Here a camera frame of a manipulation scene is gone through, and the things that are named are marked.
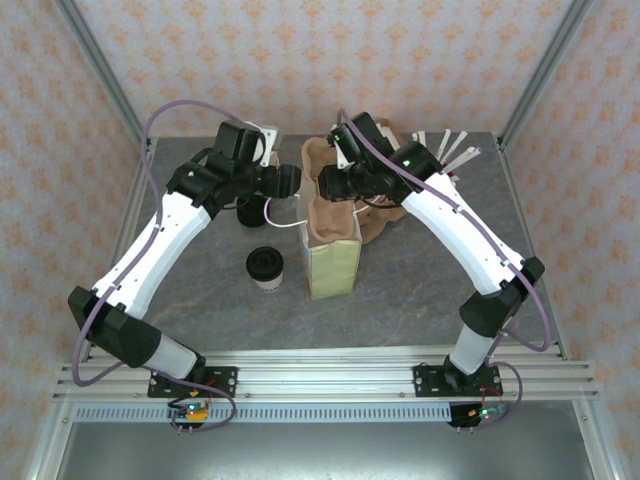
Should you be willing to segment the aluminium frame leg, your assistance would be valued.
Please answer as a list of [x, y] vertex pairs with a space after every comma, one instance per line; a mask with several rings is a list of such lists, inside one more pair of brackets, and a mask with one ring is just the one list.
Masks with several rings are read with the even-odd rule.
[[54, 402], [45, 417], [26, 480], [56, 480], [69, 443], [77, 405]]
[[575, 400], [574, 412], [594, 480], [628, 480], [617, 450], [616, 427], [601, 400]]

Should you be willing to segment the stack of black lids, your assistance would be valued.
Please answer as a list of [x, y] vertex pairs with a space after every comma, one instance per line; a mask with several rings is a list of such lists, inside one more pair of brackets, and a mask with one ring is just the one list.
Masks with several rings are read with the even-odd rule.
[[266, 224], [264, 207], [267, 199], [252, 195], [237, 202], [236, 215], [238, 221], [247, 228], [260, 228]]

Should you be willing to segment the small control circuit board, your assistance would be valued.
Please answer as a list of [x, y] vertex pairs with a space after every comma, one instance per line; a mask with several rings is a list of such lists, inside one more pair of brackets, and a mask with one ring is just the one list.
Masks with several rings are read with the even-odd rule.
[[194, 432], [209, 418], [209, 402], [198, 399], [176, 399], [167, 404], [171, 425], [178, 431]]
[[453, 402], [448, 425], [456, 431], [475, 431], [503, 419], [510, 412], [505, 403], [485, 405], [476, 401]]

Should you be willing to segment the wide aluminium base rail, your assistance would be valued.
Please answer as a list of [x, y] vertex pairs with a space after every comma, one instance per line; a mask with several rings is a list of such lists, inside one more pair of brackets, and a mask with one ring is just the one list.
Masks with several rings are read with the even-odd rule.
[[[241, 402], [413, 402], [414, 366], [439, 365], [446, 346], [208, 352], [213, 366], [235, 366]], [[604, 389], [587, 361], [565, 360], [558, 346], [534, 353], [507, 345], [500, 362], [503, 399], [598, 399]]]

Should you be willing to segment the black plastic cup lid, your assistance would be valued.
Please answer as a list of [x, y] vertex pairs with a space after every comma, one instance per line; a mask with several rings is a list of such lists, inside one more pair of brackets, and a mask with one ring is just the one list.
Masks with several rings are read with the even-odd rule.
[[284, 270], [284, 259], [273, 247], [261, 246], [252, 250], [245, 262], [249, 276], [257, 282], [277, 279]]

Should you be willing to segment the printed paper carry bag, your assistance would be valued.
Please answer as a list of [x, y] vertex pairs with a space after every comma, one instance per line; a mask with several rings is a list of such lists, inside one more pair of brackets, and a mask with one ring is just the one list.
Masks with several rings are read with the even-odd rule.
[[299, 232], [302, 257], [305, 263], [310, 298], [320, 300], [352, 292], [359, 267], [362, 238], [354, 204], [355, 230], [353, 238], [320, 244], [308, 231], [308, 218], [302, 211], [301, 195], [295, 196], [297, 219], [291, 223], [277, 223], [269, 213], [266, 201], [266, 223], [275, 228], [295, 228]]

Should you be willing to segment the aluminium frame post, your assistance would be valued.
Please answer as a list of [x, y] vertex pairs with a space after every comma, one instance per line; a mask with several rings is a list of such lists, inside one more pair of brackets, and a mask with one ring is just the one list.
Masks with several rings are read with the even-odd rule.
[[106, 54], [76, 0], [52, 0], [62, 18], [75, 36], [79, 46], [106, 91], [125, 128], [136, 143], [146, 142], [143, 124], [134, 111], [121, 83], [117, 79]]
[[522, 95], [509, 116], [502, 132], [497, 136], [497, 145], [501, 152], [506, 152], [514, 143], [525, 120], [533, 111], [546, 84], [550, 80], [560, 60], [569, 48], [576, 32], [595, 0], [572, 0], [564, 18], [533, 71]]

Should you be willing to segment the grey metal panel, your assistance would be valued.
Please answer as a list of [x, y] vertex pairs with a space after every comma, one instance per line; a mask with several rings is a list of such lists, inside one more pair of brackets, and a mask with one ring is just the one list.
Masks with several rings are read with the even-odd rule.
[[73, 427], [56, 480], [593, 480], [574, 422], [531, 414], [488, 431], [444, 424]]

